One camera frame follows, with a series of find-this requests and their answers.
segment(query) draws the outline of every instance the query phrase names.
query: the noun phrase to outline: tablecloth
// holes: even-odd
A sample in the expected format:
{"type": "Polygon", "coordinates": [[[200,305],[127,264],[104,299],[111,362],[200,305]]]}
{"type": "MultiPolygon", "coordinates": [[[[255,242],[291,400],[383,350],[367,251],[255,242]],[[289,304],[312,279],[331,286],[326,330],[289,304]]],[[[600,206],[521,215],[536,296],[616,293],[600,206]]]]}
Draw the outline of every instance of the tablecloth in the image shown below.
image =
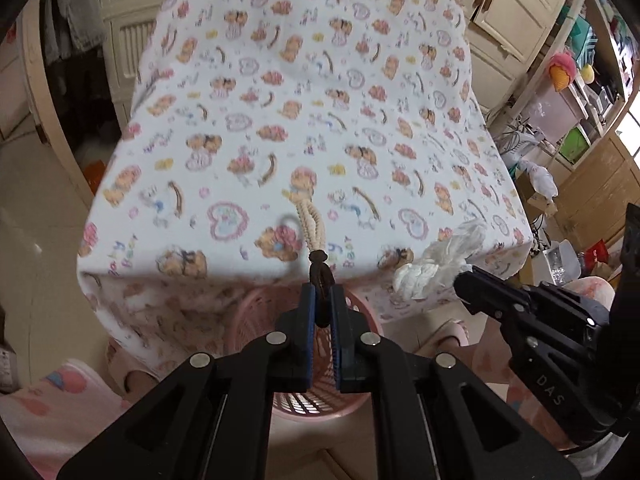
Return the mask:
{"type": "Polygon", "coordinates": [[[82,290],[159,375],[221,354],[252,287],[300,283],[295,204],[382,320],[394,269],[469,219],[506,277],[532,235],[471,89],[462,0],[165,0],[79,249],[82,290]]]}

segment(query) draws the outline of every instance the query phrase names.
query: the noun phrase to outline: white plastic bag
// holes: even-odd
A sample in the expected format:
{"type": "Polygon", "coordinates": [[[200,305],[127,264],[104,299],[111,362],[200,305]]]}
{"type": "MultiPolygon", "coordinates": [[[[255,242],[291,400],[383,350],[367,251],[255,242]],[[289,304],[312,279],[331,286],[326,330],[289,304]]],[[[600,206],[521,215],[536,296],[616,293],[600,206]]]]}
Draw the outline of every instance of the white plastic bag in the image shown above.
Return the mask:
{"type": "Polygon", "coordinates": [[[558,187],[547,168],[528,160],[521,160],[518,163],[518,167],[529,175],[533,189],[549,200],[549,202],[551,202],[555,196],[558,196],[558,187]]]}
{"type": "Polygon", "coordinates": [[[460,272],[471,270],[466,258],[482,248],[485,233],[482,221],[460,224],[451,238],[433,242],[420,258],[396,270],[394,291],[405,301],[423,300],[453,286],[460,272]]]}

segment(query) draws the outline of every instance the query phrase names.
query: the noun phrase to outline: pink trash bin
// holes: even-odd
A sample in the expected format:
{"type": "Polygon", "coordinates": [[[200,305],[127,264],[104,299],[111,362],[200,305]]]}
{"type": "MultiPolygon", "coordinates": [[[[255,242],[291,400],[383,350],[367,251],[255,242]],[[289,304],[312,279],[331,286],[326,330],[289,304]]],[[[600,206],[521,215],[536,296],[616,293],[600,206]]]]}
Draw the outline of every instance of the pink trash bin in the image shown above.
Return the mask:
{"type": "MultiPolygon", "coordinates": [[[[347,305],[364,314],[372,332],[382,335],[382,327],[366,301],[345,289],[347,305]]],[[[225,353],[233,354],[249,341],[275,329],[283,312],[298,306],[300,287],[272,286],[252,290],[238,306],[225,335],[225,353]]],[[[276,393],[273,411],[290,420],[322,421],[357,410],[369,394],[343,395],[335,389],[331,331],[317,328],[314,341],[312,386],[304,394],[276,393]]]]}

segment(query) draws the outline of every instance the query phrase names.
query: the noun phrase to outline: beige braided cord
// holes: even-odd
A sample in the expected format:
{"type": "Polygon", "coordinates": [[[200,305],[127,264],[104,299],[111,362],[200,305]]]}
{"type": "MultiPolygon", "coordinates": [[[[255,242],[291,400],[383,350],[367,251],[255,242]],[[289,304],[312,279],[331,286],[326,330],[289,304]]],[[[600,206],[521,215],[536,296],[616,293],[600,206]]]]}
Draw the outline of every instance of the beige braided cord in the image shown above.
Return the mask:
{"type": "Polygon", "coordinates": [[[302,232],[305,235],[306,244],[309,251],[324,251],[326,245],[326,233],[324,231],[324,222],[322,215],[313,205],[311,200],[305,198],[296,202],[296,211],[302,225],[302,232]]]}

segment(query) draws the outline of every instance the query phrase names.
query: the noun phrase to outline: silver screw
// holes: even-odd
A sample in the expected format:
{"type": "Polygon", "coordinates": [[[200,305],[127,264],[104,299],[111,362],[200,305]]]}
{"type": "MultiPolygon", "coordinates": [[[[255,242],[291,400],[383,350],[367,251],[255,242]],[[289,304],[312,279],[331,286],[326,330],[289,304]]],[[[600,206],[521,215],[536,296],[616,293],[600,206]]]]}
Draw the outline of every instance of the silver screw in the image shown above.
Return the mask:
{"type": "Polygon", "coordinates": [[[436,363],[443,368],[453,368],[456,365],[456,358],[447,353],[438,354],[436,355],[436,363]]]}
{"type": "Polygon", "coordinates": [[[211,357],[209,357],[208,354],[204,354],[202,352],[199,354],[192,355],[191,359],[189,359],[189,364],[194,368],[204,368],[210,362],[211,362],[211,357]]]}
{"type": "Polygon", "coordinates": [[[360,341],[365,345],[375,346],[380,342],[380,336],[375,332],[365,332],[360,336],[360,341]]]}
{"type": "Polygon", "coordinates": [[[287,340],[287,335],[284,332],[269,332],[267,334],[267,343],[270,345],[281,345],[287,340]]]}

